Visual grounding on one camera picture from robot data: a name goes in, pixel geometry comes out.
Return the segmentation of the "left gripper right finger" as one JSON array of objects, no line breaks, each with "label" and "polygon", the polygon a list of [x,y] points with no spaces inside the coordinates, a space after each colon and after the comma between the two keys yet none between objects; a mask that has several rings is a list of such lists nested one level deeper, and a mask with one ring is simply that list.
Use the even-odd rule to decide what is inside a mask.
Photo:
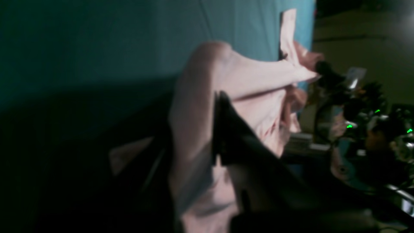
[{"label": "left gripper right finger", "polygon": [[214,96],[212,156],[229,171],[239,214],[310,216],[323,203],[255,135],[224,91]]}]

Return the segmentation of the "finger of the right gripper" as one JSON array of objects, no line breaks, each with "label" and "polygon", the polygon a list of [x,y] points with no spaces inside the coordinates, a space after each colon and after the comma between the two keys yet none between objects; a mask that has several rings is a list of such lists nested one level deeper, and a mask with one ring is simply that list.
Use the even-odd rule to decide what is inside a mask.
[{"label": "finger of the right gripper", "polygon": [[316,72],[320,75],[317,81],[322,88],[334,88],[342,84],[346,77],[336,73],[326,61],[318,61],[315,65]]}]

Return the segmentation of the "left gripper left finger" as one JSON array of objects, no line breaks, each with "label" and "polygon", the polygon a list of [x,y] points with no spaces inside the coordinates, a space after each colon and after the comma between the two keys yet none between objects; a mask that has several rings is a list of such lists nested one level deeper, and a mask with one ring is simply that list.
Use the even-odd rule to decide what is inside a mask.
[{"label": "left gripper left finger", "polygon": [[59,154],[59,233],[178,233],[167,176],[170,104],[152,104]]}]

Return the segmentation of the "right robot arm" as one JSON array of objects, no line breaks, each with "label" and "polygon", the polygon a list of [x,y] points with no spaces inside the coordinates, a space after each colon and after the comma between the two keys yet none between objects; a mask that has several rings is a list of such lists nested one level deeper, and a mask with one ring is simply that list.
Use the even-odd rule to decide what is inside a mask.
[{"label": "right robot arm", "polygon": [[376,194],[413,188],[413,116],[387,113],[382,85],[361,85],[359,75],[345,77],[325,61],[315,65],[324,100],[314,119],[314,134],[327,142],[331,172],[344,184]]}]

